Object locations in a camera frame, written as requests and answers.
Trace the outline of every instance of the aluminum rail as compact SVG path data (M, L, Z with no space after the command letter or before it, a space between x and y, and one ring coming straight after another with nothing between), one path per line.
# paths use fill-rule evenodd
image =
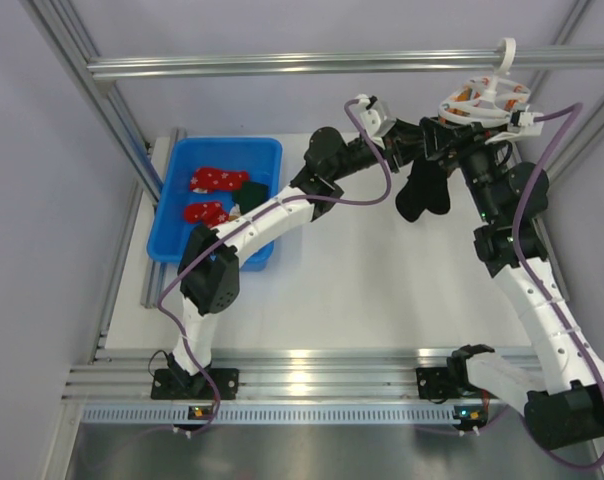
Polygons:
M113 82L126 78L490 70L499 66L502 57L496 49L128 57L94 58L88 69L96 81ZM604 68L604 45L521 47L512 68Z
M151 163L154 165L158 165L161 163L164 165L162 169L162 180L166 179L166 171L169 167L171 154L173 153L173 148L175 144L178 143L183 138L186 138L186 130L183 128L172 128L171 136L169 137L169 145L166 150L163 150L161 153L156 151L158 142L156 141L155 148L153 149L153 156L151 158ZM164 158L161 162L158 160L155 162L155 156L162 155ZM156 308L158 304L158 300L160 298L160 293L162 293L162 289L164 288L164 277L166 276L166 263L159 263L154 261L149 257L146 273L144 276L144 283L142 285L142 297L140 298L140 303L144 308Z
M573 35L575 35L575 32L582 23L582 20L584 20L584 17L594 3L594 0L575 0L573 2L573 5L571 5L571 8L562 20L560 28L558 28L553 36L553 45L566 45L571 41ZM531 77L531 81L527 82L527 86L531 90L530 101L540 95L540 91L548 79L548 71L539 70L535 72L533 77Z
M588 117L573 131L573 135L546 169L552 187L555 187L558 180L570 171L569 167L576 160L586 159L586 156L604 140L604 95L593 107Z
M87 44L86 30L77 31L79 18L61 0L21 0L22 6L38 27L69 77L93 108L116 146L133 167L136 179L155 205L162 181L149 161L146 145L135 120L117 91L105 92L87 69L87 54L95 52Z

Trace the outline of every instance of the white wall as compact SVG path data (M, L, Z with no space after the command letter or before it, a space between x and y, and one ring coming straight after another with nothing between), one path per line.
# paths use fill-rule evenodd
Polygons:
M0 2L0 479L37 474L131 179L19 2Z

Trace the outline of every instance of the red patterned sock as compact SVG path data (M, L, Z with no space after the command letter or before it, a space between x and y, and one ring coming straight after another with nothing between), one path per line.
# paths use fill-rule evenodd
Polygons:
M211 217L218 210L222 210L220 202L193 203L184 209L184 220L187 223L197 223Z
M209 228L213 228L216 225L226 222L228 219L229 214L226 213L222 209L222 207L219 207L218 209L214 210L213 213L209 214L207 218L204 219L204 224Z
M206 190L208 192L220 190L223 192L233 192L238 190L242 184L249 180L247 172L233 172L220 170L219 168L201 167L198 168L191 178L191 190Z

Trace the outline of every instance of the black mounting bracket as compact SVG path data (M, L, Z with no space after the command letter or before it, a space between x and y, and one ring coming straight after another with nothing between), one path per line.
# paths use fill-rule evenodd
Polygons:
M220 400L235 400L240 371L236 368L207 368L207 372L220 391ZM174 370L160 368L153 377L153 400L213 400L213 389L202 374L193 375L189 381L185 381Z

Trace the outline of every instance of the aluminum frame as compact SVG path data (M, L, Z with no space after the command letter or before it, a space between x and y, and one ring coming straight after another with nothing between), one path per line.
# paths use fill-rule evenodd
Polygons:
M582 20L584 20L584 16L594 3L593 0L575 0L573 2L573 5L562 20L560 28L553 37L554 45L566 45L571 41ZM548 79L549 72L546 70L538 70L533 74L531 81L527 84L532 92L531 101L538 97Z
M87 69L88 56L97 53L88 41L75 10L63 0L20 0L76 87L92 107L106 131L133 167L136 179L157 204L162 182L147 155L147 145L119 92L104 95Z
M502 58L499 51L489 49L382 52L375 54L285 54L103 59L98 56L88 32L68 0L21 0L21 2L61 64L66 68L78 90L86 97L97 117L133 166L136 178L141 186L140 188L136 187L132 193L131 198L134 199L134 202L139 202L141 190L144 190L150 196L152 203L156 204L162 182L150 165L146 142L135 119L128 111L124 99L114 85L116 80L171 76L476 70L492 69ZM570 38L591 3L590 0L575 1L571 11L565 17L565 24L556 36L556 43L564 43ZM513 68L537 69L543 72L562 68L604 68L604 46L520 48ZM534 77L533 81L539 87L544 83L545 78L545 73L540 73ZM579 139L576 136L573 148L583 153L587 146L592 148L603 136L601 130L589 135L582 135ZM556 168L560 169L561 165L566 162L570 163L565 159L562 163L559 162ZM137 207L131 206L130 211L133 212L133 219L135 219ZM120 272L121 275L122 258L126 258L128 248L128 241L126 240L127 225L125 224L123 229L120 252L113 263L114 275L112 277L114 278L107 289L108 292L104 302L105 308L103 309L97 335L96 350L91 355L92 359L89 360L89 365L74 367L72 376L70 376L71 382L84 385L83 393L86 396L69 395L69 390L66 391L67 396L61 407L56 441L52 444L42 478L57 479L64 477L77 434L77 424L87 398L99 396L100 390L113 379L122 381L128 378L129 373L137 378L142 371L145 358L148 358L144 357L144 355L149 354L145 351L128 351L125 353L102 348L104 335L108 330L110 321L109 311L112 312L111 301L114 300L114 293L117 293L119 285L117 273ZM271 351L268 355L255 352L235 352L236 357L230 352L218 351L215 352L215 357L216 364L223 365L227 362L229 365L244 365L244 368L264 369L258 375L262 378L265 378L264 375L267 375L268 372L271 372L268 375L279 374L280 377L277 382L280 387L290 387L294 382L291 382L291 378L287 380L286 375L291 375L291 368L293 367L304 367L307 369L307 373L317 374L313 377L317 384L322 383L321 374L325 375L324 380L327 379L326 372L322 373L321 371L322 368L333 368L334 370L339 370L339 368L348 370L350 368L351 380L362 383L364 377L360 376L358 380L358 374L354 372L354 369L362 368L362 362L367 365L367 368L378 369L376 375L384 372L385 375L392 376L397 375L398 372L406 372L407 368L411 368L406 365L408 359L413 359L413 366L436 365L443 361L450 350L420 349L413 353L358 351L340 352L339 354L326 351ZM516 364L527 366L527 363L529 363L528 368L535 369L537 358L532 357L531 352L527 353L526 350L511 349L501 353ZM145 383L146 390L150 389L150 381L149 377L146 382L142 382ZM138 397L137 400L146 402L144 395L143 393L142 397ZM129 401L131 398L131 396L127 396L125 401ZM297 397L288 396L283 401L286 403L303 402L305 400L300 399L298 395ZM408 402L409 399L402 398L399 401Z
M551 186L557 185L558 180L571 171L570 167L576 160L584 159L604 140L604 95L600 97L588 117L573 131L574 135L564 144L546 169Z
M183 138L186 138L186 130L184 130L183 128L171 129L168 149L160 153L164 156L163 162L160 162L161 164L164 164L164 169L162 172L163 181L166 178L166 171L169 167L169 160L171 159L173 148L175 147L175 144ZM156 154L158 154L158 152L154 148L153 157L151 160L152 162ZM149 257L146 273L144 276L144 284L142 287L142 297L140 298L140 303L144 306L144 308L157 307L158 299L160 298L160 293L162 293L162 288L164 287L166 269L166 263L156 262L155 260Z
M503 56L497 49L481 49L94 58L88 70L98 82L127 78L442 72L493 70L502 63ZM604 45L520 47L512 66L534 70L569 68L604 68Z

